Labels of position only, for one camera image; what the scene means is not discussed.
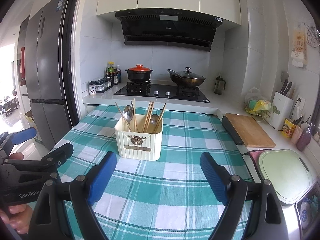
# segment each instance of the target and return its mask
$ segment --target spoon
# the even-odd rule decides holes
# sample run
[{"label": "spoon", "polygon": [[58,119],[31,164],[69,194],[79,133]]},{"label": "spoon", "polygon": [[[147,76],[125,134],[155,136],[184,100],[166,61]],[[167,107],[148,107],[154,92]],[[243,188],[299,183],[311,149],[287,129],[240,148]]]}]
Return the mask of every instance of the spoon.
[{"label": "spoon", "polygon": [[123,115],[124,115],[124,118],[127,120],[128,123],[130,123],[130,121],[132,120],[133,118],[133,109],[131,106],[126,106],[123,110]]},{"label": "spoon", "polygon": [[158,121],[158,119],[159,119],[159,115],[153,114],[153,115],[151,116],[150,123],[151,123],[151,124],[156,124],[157,121]]}]

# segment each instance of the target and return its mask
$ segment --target tablecloth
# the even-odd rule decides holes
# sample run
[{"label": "tablecloth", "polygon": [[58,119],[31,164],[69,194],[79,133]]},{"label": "tablecloth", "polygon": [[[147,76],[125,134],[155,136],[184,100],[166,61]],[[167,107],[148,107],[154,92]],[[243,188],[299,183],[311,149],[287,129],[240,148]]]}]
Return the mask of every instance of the tablecloth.
[{"label": "tablecloth", "polygon": [[[145,111],[138,108],[137,114]],[[58,169],[62,182],[86,174],[106,152],[113,151],[116,169],[101,200],[92,206],[110,240],[207,240],[224,206],[200,168],[200,155],[208,151],[230,174],[250,180],[220,120],[213,115],[165,111],[161,155],[153,162],[118,155],[114,126],[120,117],[115,106],[98,106],[56,145],[70,142],[74,147],[73,155]],[[71,202],[66,207],[75,238],[81,239]],[[249,210],[246,202],[234,239],[241,239]]]}]

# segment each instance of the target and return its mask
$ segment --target gray refrigerator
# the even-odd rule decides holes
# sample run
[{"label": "gray refrigerator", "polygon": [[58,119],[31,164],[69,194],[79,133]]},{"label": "gray refrigerator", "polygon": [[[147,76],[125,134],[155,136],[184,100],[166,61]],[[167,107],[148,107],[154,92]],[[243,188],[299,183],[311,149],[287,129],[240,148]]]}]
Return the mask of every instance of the gray refrigerator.
[{"label": "gray refrigerator", "polygon": [[78,122],[65,39],[68,0],[52,0],[30,18],[25,76],[31,111],[44,146],[51,150]]}]

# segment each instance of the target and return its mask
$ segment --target electrical outlet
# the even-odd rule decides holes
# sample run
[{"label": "electrical outlet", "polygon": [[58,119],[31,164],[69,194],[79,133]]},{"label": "electrical outlet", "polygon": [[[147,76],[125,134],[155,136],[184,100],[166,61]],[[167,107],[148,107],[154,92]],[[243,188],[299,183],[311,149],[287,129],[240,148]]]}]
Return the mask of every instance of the electrical outlet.
[{"label": "electrical outlet", "polygon": [[296,104],[296,107],[302,111],[303,107],[304,107],[304,103],[306,102],[306,100],[304,98],[302,98],[301,96],[298,96],[297,99],[301,99],[301,102],[298,101]]}]

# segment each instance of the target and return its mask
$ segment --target finger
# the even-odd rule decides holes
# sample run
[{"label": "finger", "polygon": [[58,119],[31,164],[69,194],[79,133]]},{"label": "finger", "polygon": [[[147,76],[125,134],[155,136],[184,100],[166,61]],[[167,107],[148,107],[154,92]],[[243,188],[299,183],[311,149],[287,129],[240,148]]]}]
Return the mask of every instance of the finger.
[{"label": "finger", "polygon": [[32,209],[30,206],[26,206],[26,209],[18,213],[13,218],[10,218],[10,225],[12,228],[23,228],[29,225],[32,216]]},{"label": "finger", "polygon": [[0,209],[0,217],[5,224],[9,224],[8,216]]},{"label": "finger", "polygon": [[26,209],[27,204],[22,204],[22,205],[16,205],[16,206],[10,206],[9,207],[9,212],[11,214],[16,214],[23,212]]},{"label": "finger", "polygon": [[13,153],[9,155],[9,159],[23,160],[23,153]]},{"label": "finger", "polygon": [[29,231],[29,224],[22,227],[22,228],[17,228],[18,234],[26,234]]}]

